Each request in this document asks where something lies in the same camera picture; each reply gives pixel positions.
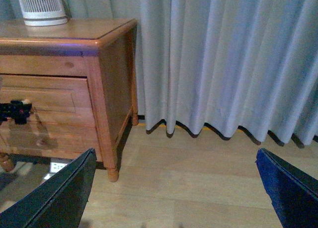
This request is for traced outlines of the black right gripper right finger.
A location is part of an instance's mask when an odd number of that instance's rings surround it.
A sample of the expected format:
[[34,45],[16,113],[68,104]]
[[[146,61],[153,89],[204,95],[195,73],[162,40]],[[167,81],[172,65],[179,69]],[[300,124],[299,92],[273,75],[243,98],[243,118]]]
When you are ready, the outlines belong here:
[[318,180],[264,148],[256,165],[282,227],[316,228]]

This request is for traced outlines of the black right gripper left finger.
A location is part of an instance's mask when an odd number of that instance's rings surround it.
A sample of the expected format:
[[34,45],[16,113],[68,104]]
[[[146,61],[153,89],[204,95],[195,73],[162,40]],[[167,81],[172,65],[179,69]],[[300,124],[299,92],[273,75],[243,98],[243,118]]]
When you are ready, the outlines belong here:
[[96,153],[78,158],[0,214],[2,228],[77,228],[88,202]]

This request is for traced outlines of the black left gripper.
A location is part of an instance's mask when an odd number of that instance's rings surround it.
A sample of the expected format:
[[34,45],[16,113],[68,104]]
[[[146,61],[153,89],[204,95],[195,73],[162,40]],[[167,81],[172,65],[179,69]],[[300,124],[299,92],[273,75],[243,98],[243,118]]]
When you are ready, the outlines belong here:
[[25,100],[12,100],[10,103],[0,104],[0,123],[7,121],[8,118],[14,120],[15,124],[26,124],[30,116],[32,103]]

